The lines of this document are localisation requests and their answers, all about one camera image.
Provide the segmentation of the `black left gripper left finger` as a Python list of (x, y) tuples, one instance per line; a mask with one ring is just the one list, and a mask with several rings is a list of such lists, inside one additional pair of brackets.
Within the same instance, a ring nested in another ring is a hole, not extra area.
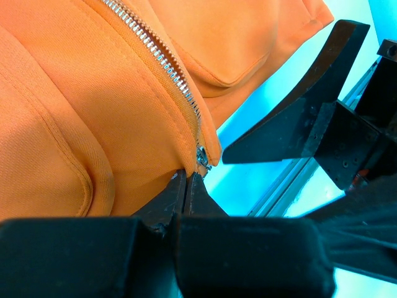
[(2, 297), (179, 297), (169, 224), (187, 178), (129, 217), (24, 218), (1, 223)]

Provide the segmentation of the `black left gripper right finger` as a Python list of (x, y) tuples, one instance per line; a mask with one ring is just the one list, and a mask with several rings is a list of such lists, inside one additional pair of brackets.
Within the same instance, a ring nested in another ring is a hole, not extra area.
[(313, 221), (230, 217), (202, 177), (188, 182), (174, 222), (174, 264), (184, 297), (332, 297), (334, 266)]

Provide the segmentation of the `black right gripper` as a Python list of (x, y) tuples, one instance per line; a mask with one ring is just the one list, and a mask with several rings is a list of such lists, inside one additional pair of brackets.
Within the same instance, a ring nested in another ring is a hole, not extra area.
[[(311, 157), (310, 132), (322, 104), (341, 92), (370, 25), (334, 24), (318, 56), (298, 84), (262, 120), (223, 151), (225, 164)], [(396, 173), (396, 41), (385, 39), (377, 66), (354, 109), (332, 105), (317, 163), (342, 190)]]

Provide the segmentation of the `orange zip jacket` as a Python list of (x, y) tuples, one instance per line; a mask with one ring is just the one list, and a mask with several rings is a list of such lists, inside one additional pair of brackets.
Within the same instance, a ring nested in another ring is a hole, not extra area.
[(2, 1), (1, 218), (132, 215), (333, 21), (323, 1)]

